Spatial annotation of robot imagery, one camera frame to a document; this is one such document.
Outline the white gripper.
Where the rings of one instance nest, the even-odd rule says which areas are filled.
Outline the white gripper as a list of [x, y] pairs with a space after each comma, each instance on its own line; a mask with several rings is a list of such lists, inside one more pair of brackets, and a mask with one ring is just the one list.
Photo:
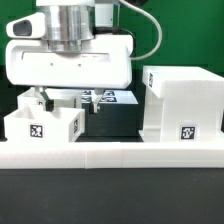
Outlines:
[[84, 41], [79, 53], [56, 53], [41, 40], [12, 40], [5, 53], [6, 75], [14, 85], [37, 86], [44, 111], [54, 110], [45, 87], [95, 89], [89, 113], [98, 112], [104, 89], [124, 89], [132, 81], [129, 35], [98, 35]]

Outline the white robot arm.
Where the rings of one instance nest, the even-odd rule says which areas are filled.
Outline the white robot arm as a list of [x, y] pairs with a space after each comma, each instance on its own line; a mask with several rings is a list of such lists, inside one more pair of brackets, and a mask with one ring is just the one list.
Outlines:
[[6, 25], [7, 78], [35, 87], [47, 111], [54, 108], [48, 87], [93, 89], [101, 98], [132, 81], [134, 38], [97, 24], [98, 6], [94, 0], [36, 0], [36, 13]]

